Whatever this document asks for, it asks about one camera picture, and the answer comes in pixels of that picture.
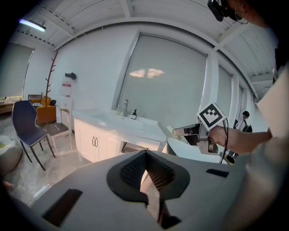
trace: sink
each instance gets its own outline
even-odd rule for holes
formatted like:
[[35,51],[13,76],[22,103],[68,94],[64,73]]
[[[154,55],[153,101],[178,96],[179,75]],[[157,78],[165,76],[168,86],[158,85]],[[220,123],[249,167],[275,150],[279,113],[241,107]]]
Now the sink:
[[136,120],[116,115],[116,111],[106,108],[72,111],[76,118],[100,127],[106,131],[128,134],[134,137],[166,142],[166,135],[160,129],[158,121],[138,116]]
[[102,121],[105,124],[114,124],[116,126],[125,126],[126,128],[140,129],[143,127],[143,123],[133,120],[129,117],[122,117],[118,115],[112,115],[107,113],[101,113],[94,115],[94,118]]

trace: white sleeve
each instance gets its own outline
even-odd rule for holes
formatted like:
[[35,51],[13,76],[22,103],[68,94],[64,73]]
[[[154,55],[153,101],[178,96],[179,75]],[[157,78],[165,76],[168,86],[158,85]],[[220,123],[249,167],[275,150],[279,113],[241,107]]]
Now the white sleeve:
[[241,125],[242,125],[242,123],[239,121],[239,122],[236,124],[236,130],[240,130]]
[[243,121],[240,126],[240,131],[242,132],[245,127],[246,127],[246,123]]

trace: chair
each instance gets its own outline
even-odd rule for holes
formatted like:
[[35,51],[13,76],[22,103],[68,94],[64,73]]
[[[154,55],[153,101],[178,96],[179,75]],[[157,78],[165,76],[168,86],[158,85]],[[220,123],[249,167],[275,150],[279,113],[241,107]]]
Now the chair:
[[45,107],[45,99],[46,97],[43,97],[43,99],[31,100],[31,104],[40,103],[43,105],[42,107],[38,107],[36,109],[37,123],[39,125],[56,121],[56,106],[51,106],[51,99],[47,98],[47,107]]
[[[60,123],[55,123],[55,124],[50,124],[46,126],[46,130],[48,132],[48,134],[51,136],[52,138],[52,142],[56,151],[56,154],[59,155],[60,153],[57,151],[56,148],[56,144],[55,144],[55,140],[54,138],[57,136],[65,136],[65,135],[69,135],[69,139],[70,139],[70,147],[71,147],[71,151],[67,151],[67,152],[62,152],[62,154],[68,154],[71,152],[74,152],[76,150],[73,150],[72,148],[72,140],[71,140],[71,133],[72,133],[72,129],[71,129],[71,123],[70,123],[70,111],[66,108],[60,108],[60,116],[61,116],[61,122]],[[67,124],[68,127],[62,123],[62,112],[65,111],[67,113]]]
[[45,171],[45,168],[35,154],[33,146],[39,142],[41,150],[43,151],[43,147],[40,141],[46,138],[54,158],[55,155],[49,143],[47,132],[35,126],[36,115],[36,110],[29,101],[19,101],[14,103],[12,111],[12,122],[16,130],[16,134],[21,142],[22,148],[29,161],[32,162],[23,143],[29,146],[39,165]]

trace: orange chair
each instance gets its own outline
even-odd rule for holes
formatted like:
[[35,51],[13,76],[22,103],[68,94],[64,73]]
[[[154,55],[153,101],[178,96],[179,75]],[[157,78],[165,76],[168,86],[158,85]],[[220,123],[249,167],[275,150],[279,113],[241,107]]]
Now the orange chair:
[[32,100],[31,103],[41,103],[42,107],[37,107],[37,123],[47,124],[56,121],[56,106],[51,106],[51,99],[47,99],[47,107],[45,107],[45,97],[43,99]]

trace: window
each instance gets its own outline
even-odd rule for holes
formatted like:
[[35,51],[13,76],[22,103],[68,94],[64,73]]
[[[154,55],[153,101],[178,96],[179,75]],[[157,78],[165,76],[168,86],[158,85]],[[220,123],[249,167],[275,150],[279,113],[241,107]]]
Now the window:
[[238,105],[237,105],[237,114],[236,114],[236,120],[239,121],[242,111],[242,97],[243,97],[243,89],[239,86],[239,97],[238,97]]
[[8,43],[0,59],[0,97],[22,96],[32,49]]
[[232,77],[223,68],[219,66],[219,88],[217,96],[217,105],[225,114],[229,116],[232,97]]
[[193,124],[205,81],[206,57],[177,42],[141,35],[132,55],[118,102],[159,121],[160,127]]

